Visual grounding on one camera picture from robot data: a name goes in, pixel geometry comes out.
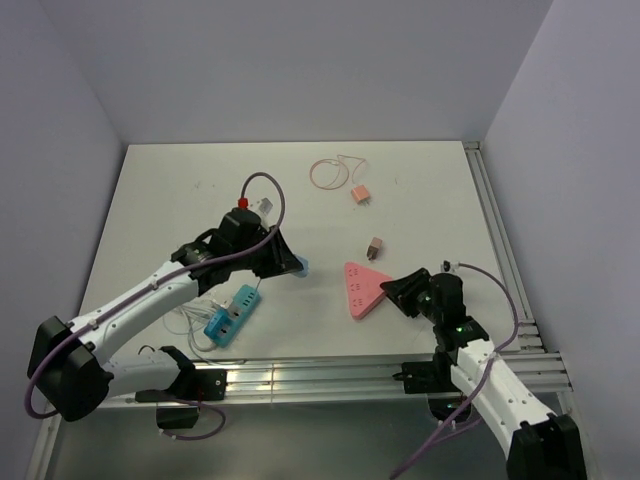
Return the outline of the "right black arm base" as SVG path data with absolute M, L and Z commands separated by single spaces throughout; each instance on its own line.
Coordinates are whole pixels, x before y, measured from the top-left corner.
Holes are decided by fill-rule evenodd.
M 451 381 L 450 364 L 435 355 L 429 361 L 404 362 L 392 378 L 401 382 L 407 395 L 425 395 L 431 415 L 444 422 L 466 399 Z

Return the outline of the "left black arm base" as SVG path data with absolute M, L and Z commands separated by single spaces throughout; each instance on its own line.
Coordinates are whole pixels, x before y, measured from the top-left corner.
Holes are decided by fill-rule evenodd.
M 160 432 L 183 441 L 202 440 L 220 433 L 226 426 L 227 416 L 211 402 L 224 399 L 226 374 L 224 369 L 195 369 L 182 375 L 168 389 L 160 390 L 158 402 L 179 404 L 179 407 L 156 408 L 155 419 Z M 193 429 L 206 414 L 219 418 L 212 431 L 195 435 L 180 433 L 180 430 Z

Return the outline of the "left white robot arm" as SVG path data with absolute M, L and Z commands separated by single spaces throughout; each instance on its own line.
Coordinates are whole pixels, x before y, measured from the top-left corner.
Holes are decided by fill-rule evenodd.
M 233 208 L 218 227 L 180 246 L 155 273 L 117 299 L 68 322 L 56 316 L 45 320 L 36 331 L 27 369 L 27 414 L 41 416 L 32 405 L 35 391 L 68 422 L 129 393 L 156 391 L 161 399 L 192 399 L 196 367 L 178 348 L 161 347 L 131 360 L 117 360 L 115 354 L 153 322 L 225 283 L 234 272 L 267 279 L 306 270 L 277 225 L 267 227 L 259 214 Z

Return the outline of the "pink USB charger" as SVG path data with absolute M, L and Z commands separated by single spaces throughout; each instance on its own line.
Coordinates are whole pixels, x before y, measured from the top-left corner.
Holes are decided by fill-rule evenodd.
M 366 186 L 356 185 L 350 191 L 354 202 L 357 205 L 368 205 L 371 200 L 371 194 Z

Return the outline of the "teal power strip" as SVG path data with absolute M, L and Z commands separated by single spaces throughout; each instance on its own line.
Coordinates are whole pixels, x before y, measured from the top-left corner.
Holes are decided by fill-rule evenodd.
M 243 285 L 236 292 L 227 307 L 219 308 L 226 309 L 229 314 L 230 325 L 228 327 L 227 334 L 218 342 L 213 342 L 205 334 L 204 335 L 215 345 L 216 348 L 227 348 L 243 328 L 246 321 L 254 313 L 260 302 L 261 295 L 259 291 L 249 285 Z

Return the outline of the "blue square plug adapter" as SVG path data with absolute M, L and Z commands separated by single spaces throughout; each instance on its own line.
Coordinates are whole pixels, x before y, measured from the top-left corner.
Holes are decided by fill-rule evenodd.
M 220 341 L 228 332 L 230 325 L 229 314 L 222 308 L 215 312 L 204 328 L 204 334 L 213 342 Z

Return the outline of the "pink triangular power strip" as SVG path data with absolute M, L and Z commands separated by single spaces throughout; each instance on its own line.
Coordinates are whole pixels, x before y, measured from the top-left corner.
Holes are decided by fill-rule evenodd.
M 392 278 L 377 270 L 354 263 L 346 262 L 344 277 L 348 308 L 354 320 L 364 319 L 386 297 L 380 287 Z

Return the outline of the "light blue USB charger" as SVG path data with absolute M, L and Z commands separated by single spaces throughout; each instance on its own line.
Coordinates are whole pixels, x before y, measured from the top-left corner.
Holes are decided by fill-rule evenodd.
M 295 258 L 300 263 L 301 268 L 294 272 L 293 275 L 297 278 L 305 278 L 309 273 L 309 263 L 302 256 L 296 255 Z

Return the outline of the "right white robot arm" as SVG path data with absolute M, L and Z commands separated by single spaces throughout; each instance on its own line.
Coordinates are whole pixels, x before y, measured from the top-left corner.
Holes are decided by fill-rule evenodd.
M 449 407 L 429 404 L 438 426 L 391 478 L 399 478 L 436 445 L 473 428 L 472 414 L 499 442 L 509 478 L 586 478 L 578 425 L 567 414 L 555 414 L 511 370 L 501 352 L 515 338 L 495 344 L 468 315 L 463 281 L 449 262 L 435 275 L 421 268 L 380 287 L 405 316 L 430 320 L 437 343 L 430 360 L 403 363 L 395 380 L 402 382 L 407 394 L 458 392 L 462 396 L 460 403 Z M 467 420 L 459 422 L 459 416 Z

